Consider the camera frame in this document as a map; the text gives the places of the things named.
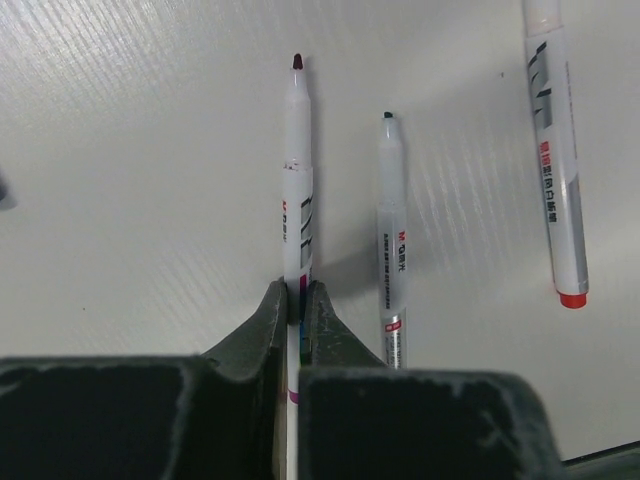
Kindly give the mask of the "purple pen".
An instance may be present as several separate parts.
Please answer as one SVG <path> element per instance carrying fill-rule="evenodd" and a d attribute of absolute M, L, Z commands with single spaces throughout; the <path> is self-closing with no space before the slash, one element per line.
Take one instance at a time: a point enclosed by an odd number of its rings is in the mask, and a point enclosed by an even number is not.
<path fill-rule="evenodd" d="M 282 170 L 283 279 L 287 290 L 286 477 L 297 474 L 299 371 L 307 291 L 313 265 L 313 165 L 311 98 L 303 56 L 296 53 L 285 92 L 285 159 Z"/>

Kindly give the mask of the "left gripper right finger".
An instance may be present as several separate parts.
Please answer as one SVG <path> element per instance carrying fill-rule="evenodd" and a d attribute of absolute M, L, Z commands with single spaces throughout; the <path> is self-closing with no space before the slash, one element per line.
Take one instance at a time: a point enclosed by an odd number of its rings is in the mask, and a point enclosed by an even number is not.
<path fill-rule="evenodd" d="M 392 369 L 308 293 L 299 376 L 301 479 L 561 479 L 543 404 L 517 375 Z"/>

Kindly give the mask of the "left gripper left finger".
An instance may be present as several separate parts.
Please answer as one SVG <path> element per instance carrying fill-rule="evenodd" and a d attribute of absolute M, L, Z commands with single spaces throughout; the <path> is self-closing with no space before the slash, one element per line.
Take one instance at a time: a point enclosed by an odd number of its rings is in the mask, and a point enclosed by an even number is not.
<path fill-rule="evenodd" d="M 1 361 L 5 479 L 282 479 L 287 292 L 195 355 Z"/>

